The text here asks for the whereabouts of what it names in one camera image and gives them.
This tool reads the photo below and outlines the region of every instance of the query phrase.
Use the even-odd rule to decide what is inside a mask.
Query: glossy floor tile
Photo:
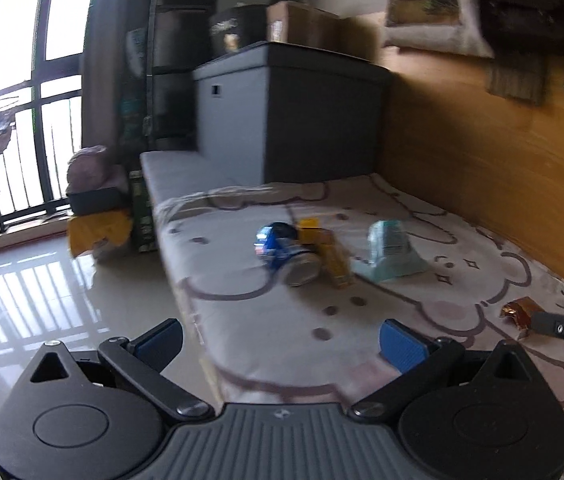
[[[108,336],[139,336],[168,317],[180,317],[159,255],[96,264],[75,260],[65,238],[0,252],[0,406],[40,345],[62,340],[92,350]],[[164,375],[198,397],[213,400],[191,337]]]

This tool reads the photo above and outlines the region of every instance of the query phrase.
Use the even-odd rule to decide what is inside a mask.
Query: blue soda can
[[[299,243],[295,227],[283,222],[272,223],[257,232],[255,254],[290,286],[311,282],[321,269],[319,256]]]

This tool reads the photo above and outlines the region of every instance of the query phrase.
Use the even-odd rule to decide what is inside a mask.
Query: brown cardboard box
[[[268,41],[312,46],[338,52],[339,17],[301,4],[279,2],[268,7]]]
[[[339,20],[338,52],[379,64],[382,50],[380,27],[365,16]]]

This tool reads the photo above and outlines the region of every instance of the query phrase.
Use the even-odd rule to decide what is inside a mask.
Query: white mattress
[[[381,285],[358,279],[344,290],[326,279],[278,283],[255,256],[255,233],[315,216],[362,259],[370,225],[401,219],[430,269]],[[390,317],[490,350],[519,335],[498,317],[508,301],[530,296],[564,314],[563,280],[510,242],[375,175],[199,193],[160,203],[156,219],[185,322],[200,335],[225,401],[356,402],[398,375],[379,356],[379,327]],[[564,407],[564,342],[531,335],[523,345]]]
[[[169,198],[235,184],[197,152],[146,152],[141,157],[154,205]]]

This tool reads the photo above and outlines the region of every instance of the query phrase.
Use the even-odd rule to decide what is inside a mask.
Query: circular gripper cap
[[[163,433],[157,410],[114,388],[43,383],[0,412],[0,469],[21,480],[110,480],[143,465]]]
[[[424,395],[402,414],[399,436],[435,478],[551,479],[564,469],[564,412],[523,381]]]

